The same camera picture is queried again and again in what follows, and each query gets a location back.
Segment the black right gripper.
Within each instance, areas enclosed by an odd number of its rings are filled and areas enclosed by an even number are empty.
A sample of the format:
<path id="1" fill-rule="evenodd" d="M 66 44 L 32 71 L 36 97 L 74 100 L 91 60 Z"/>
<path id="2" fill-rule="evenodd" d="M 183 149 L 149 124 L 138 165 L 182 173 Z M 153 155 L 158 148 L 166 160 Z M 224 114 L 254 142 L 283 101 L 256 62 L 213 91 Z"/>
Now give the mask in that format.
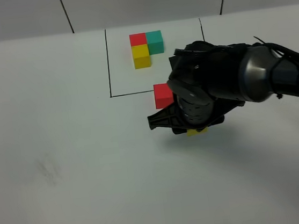
<path id="1" fill-rule="evenodd" d="M 246 52 L 246 44 L 215 46 L 205 41 L 176 49 L 167 81 L 174 102 L 148 116 L 150 129 L 170 128 L 179 135 L 223 123 L 225 114 L 246 103 L 238 77 Z"/>

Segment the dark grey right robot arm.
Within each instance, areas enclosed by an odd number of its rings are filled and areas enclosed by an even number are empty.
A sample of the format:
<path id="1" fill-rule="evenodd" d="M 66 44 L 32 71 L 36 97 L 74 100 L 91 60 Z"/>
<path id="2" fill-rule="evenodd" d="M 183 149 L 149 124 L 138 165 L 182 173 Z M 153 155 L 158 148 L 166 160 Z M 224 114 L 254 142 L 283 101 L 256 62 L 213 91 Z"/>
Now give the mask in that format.
<path id="1" fill-rule="evenodd" d="M 175 134 L 221 124 L 225 114 L 271 95 L 299 98 L 299 52 L 273 43 L 213 45 L 195 41 L 170 57 L 173 102 L 148 117 Z"/>

